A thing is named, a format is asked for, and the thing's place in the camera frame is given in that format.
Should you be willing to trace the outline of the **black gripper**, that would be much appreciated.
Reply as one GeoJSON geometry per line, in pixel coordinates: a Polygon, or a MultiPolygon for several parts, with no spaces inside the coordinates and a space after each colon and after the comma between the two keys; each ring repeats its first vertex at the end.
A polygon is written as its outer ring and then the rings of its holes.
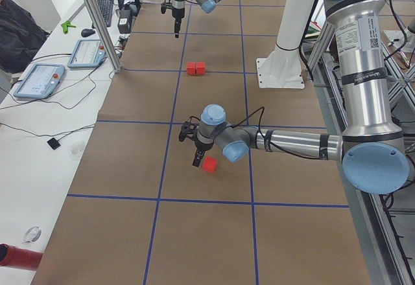
{"type": "Polygon", "coordinates": [[[179,38],[182,19],[184,18],[184,8],[172,7],[172,17],[174,19],[174,37],[179,38]]]}
{"type": "Polygon", "coordinates": [[[196,152],[194,155],[194,159],[192,165],[195,167],[199,167],[206,151],[212,149],[214,145],[214,140],[208,139],[206,137],[199,138],[198,136],[195,137],[194,143],[196,146],[196,152]]]}

